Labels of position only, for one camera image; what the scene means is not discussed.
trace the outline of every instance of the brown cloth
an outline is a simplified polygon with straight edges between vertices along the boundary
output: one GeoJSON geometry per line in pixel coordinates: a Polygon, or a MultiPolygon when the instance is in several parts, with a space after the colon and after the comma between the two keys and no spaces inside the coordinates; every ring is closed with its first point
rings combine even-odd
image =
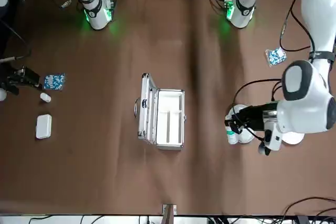
{"type": "MultiPolygon", "coordinates": [[[[278,215],[304,197],[336,197],[335,129],[268,157],[258,154],[257,140],[231,146],[226,138],[224,117],[242,84],[280,78],[293,60],[308,58],[302,51],[272,68],[266,61],[265,50],[279,46],[291,1],[258,0],[248,27],[236,29],[208,0],[118,0],[114,21],[94,31],[75,3],[61,11],[50,0],[27,0],[15,28],[33,54],[15,64],[42,77],[64,72],[67,80],[62,91],[48,92],[50,103],[32,88],[0,103],[0,210],[157,215],[162,204],[175,204],[183,215],[278,215]],[[144,72],[160,88],[185,90],[180,152],[137,138],[133,106],[144,72]],[[36,119],[44,113],[53,116],[51,137],[37,141],[36,119]]],[[[293,11],[301,18],[300,1],[293,11]]],[[[283,43],[309,44],[291,18],[283,43]]],[[[13,37],[6,55],[23,52],[13,37]]],[[[335,77],[333,71],[333,90],[335,77]]],[[[238,102],[269,102],[272,85],[248,87],[238,102]]],[[[312,200],[290,214],[329,205],[312,200]]]]}

